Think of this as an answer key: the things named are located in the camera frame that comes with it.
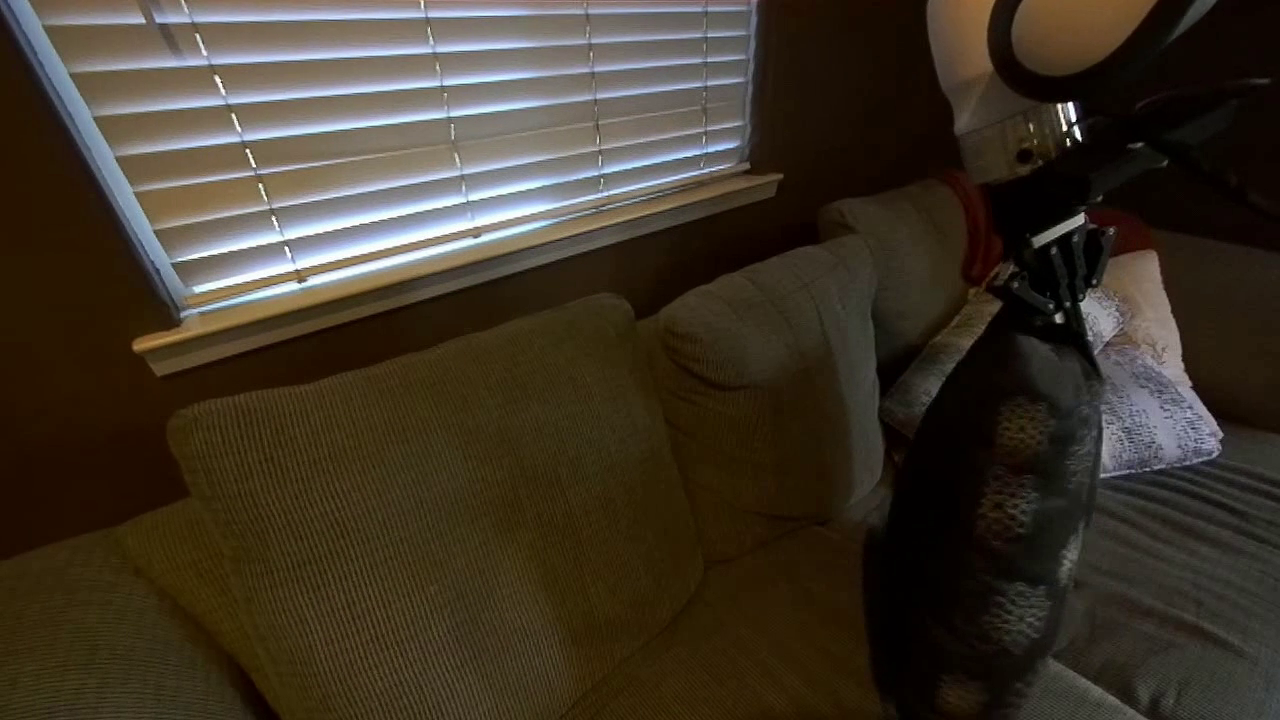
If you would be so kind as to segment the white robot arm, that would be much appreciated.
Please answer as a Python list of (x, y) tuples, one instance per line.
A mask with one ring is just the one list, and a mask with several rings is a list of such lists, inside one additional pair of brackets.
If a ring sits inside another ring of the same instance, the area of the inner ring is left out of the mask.
[(1084, 292), (1104, 280), (1111, 229), (1092, 208), (1157, 167), (1182, 167), (1255, 217), (1278, 205), (1196, 147), (1273, 74), (1157, 92), (1092, 115), (1151, 73), (1217, 0), (926, 0), (953, 137), (1004, 240), (995, 326), (1090, 359)]

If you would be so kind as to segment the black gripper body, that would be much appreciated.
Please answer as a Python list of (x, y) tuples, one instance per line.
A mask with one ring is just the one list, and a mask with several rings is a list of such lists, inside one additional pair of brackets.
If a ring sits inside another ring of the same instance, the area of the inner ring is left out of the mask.
[(1090, 218), (1090, 213), (1073, 213), (1039, 232), (1017, 232), (1004, 243), (1004, 260), (988, 272), (988, 287), (995, 292), (1004, 280), (1024, 280), (1044, 315), (1056, 308), (1079, 303), (1111, 260), (1111, 229)]

